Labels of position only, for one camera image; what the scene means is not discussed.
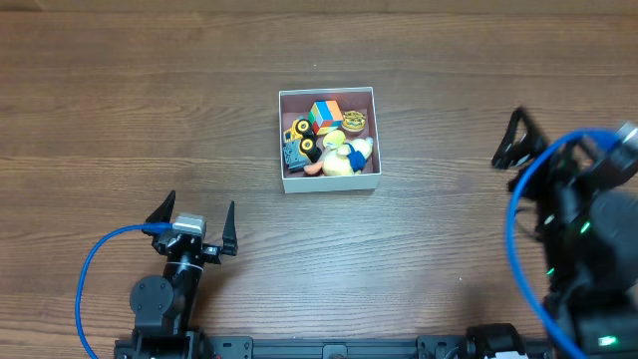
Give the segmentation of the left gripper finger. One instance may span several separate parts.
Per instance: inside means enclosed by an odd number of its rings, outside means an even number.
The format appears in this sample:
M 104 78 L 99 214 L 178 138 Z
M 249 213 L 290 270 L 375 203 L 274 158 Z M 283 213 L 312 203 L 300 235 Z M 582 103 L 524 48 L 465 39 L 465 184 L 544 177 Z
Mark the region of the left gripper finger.
M 173 212 L 175 197 L 175 190 L 171 190 L 165 200 L 147 217 L 145 223 L 169 223 Z
M 238 250 L 237 235 L 235 228 L 235 202 L 230 203 L 224 229 L 222 232 L 222 248 L 224 255 L 235 256 Z

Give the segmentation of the yellow grey toy truck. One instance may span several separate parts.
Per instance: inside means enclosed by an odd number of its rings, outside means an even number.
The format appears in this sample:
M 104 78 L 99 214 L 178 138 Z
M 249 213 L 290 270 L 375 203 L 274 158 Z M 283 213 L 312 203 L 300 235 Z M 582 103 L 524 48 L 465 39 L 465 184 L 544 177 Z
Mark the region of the yellow grey toy truck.
M 322 151 L 317 145 L 317 137 L 307 119 L 297 119 L 283 132 L 282 154 L 292 173 L 301 172 L 306 166 L 319 161 Z

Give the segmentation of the cream plush duck toy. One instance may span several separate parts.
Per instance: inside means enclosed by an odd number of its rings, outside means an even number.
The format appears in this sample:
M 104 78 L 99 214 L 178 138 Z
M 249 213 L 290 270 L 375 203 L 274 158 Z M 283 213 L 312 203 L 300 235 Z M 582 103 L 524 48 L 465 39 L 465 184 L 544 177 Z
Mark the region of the cream plush duck toy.
M 316 163 L 305 166 L 303 170 L 309 176 L 359 175 L 372 155 L 373 148 L 374 141 L 370 137 L 347 141 L 336 150 L 328 149 Z

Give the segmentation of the multicolour puzzle cube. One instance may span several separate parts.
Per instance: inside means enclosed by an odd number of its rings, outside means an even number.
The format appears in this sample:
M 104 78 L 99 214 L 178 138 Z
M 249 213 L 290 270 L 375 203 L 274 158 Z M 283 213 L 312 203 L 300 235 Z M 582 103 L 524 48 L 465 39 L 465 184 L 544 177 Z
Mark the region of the multicolour puzzle cube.
M 317 136 L 337 130 L 344 120 L 338 103 L 334 100 L 317 101 L 313 104 L 308 120 Z

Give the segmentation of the yellow plastic gear wheel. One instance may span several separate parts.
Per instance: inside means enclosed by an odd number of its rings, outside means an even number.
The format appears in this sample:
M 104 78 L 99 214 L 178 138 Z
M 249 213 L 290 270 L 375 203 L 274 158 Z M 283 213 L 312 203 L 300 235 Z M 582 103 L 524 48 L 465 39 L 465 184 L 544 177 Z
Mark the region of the yellow plastic gear wheel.
M 359 133 L 365 129 L 367 117 L 358 111 L 347 111 L 343 114 L 341 127 L 351 133 Z

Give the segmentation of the yellow rattle drum toy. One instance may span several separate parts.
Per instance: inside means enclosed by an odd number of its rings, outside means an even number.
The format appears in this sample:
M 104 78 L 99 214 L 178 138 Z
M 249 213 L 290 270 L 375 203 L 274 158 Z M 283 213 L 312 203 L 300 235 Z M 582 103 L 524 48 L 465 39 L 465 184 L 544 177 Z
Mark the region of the yellow rattle drum toy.
M 335 130 L 323 137 L 322 144 L 325 150 L 337 150 L 346 140 L 347 138 L 341 130 Z

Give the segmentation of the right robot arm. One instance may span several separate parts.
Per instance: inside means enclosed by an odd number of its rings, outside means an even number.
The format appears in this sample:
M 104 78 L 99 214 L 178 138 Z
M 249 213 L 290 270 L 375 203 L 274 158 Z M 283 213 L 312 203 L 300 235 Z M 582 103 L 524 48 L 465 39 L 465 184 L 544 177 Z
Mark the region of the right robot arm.
M 551 142 L 516 108 L 491 164 L 517 167 L 504 219 L 512 277 L 549 338 L 528 344 L 510 324 L 468 328 L 452 358 L 634 358 L 637 355 L 637 127 L 584 128 Z M 537 299 L 515 247 L 521 199 L 536 206 L 535 239 L 549 288 Z

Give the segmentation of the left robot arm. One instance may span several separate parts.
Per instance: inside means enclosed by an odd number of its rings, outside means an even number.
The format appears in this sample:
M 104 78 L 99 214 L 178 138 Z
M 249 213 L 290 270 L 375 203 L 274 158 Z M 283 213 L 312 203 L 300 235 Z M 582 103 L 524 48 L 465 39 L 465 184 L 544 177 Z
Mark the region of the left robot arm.
M 235 204 L 229 205 L 222 244 L 214 245 L 205 241 L 204 217 L 190 213 L 171 217 L 174 202 L 171 191 L 145 220 L 153 228 L 143 233 L 152 238 L 153 249 L 166 263 L 161 275 L 147 276 L 133 287 L 130 306 L 135 325 L 129 340 L 115 344 L 116 359 L 218 356 L 204 331 L 190 321 L 204 266 L 237 254 Z

